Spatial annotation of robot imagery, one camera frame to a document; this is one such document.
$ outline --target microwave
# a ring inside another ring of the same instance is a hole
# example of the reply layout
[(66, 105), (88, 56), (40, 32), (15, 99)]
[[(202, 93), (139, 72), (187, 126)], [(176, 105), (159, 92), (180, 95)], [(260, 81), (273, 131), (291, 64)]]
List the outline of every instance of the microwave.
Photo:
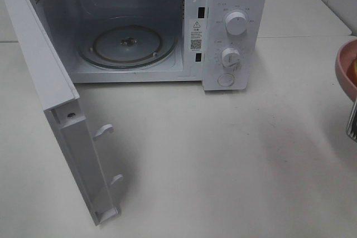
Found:
[(94, 220), (115, 216), (74, 83), (202, 81), (247, 87), (265, 0), (5, 0), (46, 119)]

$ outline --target open microwave door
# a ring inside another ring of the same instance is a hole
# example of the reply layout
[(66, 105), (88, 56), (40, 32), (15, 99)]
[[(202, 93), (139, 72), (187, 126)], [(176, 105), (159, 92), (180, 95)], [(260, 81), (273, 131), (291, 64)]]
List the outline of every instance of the open microwave door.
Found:
[(106, 125), (90, 133), (79, 94), (30, 0), (5, 0), (5, 4), (44, 113), (97, 225), (118, 213), (94, 144), (112, 128)]

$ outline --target sticker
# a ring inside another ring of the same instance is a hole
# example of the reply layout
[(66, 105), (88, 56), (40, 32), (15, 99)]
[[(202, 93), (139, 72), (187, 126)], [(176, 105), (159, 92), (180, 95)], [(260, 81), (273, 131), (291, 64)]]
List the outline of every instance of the sticker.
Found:
[(190, 51), (203, 52), (207, 30), (206, 19), (190, 20)]

